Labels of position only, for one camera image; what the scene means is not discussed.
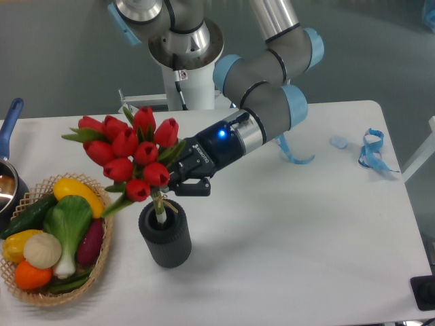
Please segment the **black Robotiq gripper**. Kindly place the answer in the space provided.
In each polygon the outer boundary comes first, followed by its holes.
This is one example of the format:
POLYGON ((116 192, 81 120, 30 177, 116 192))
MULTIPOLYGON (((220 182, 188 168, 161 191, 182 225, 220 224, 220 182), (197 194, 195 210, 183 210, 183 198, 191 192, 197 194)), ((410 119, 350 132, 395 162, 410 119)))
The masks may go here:
POLYGON ((176 196, 209 196, 208 177, 240 159, 244 145, 228 122, 217 122, 185 139, 186 146, 171 165, 169 189, 176 196))

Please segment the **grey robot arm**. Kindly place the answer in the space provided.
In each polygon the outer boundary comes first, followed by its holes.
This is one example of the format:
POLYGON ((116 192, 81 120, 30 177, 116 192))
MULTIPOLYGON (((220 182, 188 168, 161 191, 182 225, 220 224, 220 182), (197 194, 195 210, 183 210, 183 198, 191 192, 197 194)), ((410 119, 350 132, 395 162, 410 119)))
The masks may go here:
POLYGON ((208 196, 209 180, 307 116, 304 94, 290 82, 324 55, 318 33, 302 28, 290 1, 250 3, 266 50, 253 60, 222 55, 220 28, 202 1, 112 1, 108 10, 131 44, 146 43, 160 65, 171 111, 207 110, 220 92, 235 107, 200 131, 170 163, 165 192, 208 196))

